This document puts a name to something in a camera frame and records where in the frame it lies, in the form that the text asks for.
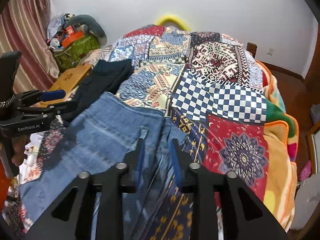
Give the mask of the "person's left hand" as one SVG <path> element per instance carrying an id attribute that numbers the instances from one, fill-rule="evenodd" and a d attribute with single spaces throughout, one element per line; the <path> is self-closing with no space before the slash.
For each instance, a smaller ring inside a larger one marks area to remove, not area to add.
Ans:
<path id="1" fill-rule="evenodd" d="M 27 143 L 26 135 L 21 135 L 12 140 L 14 156 L 12 157 L 11 160 L 15 166 L 20 166 L 24 161 L 24 151 L 25 151 L 26 143 Z"/>

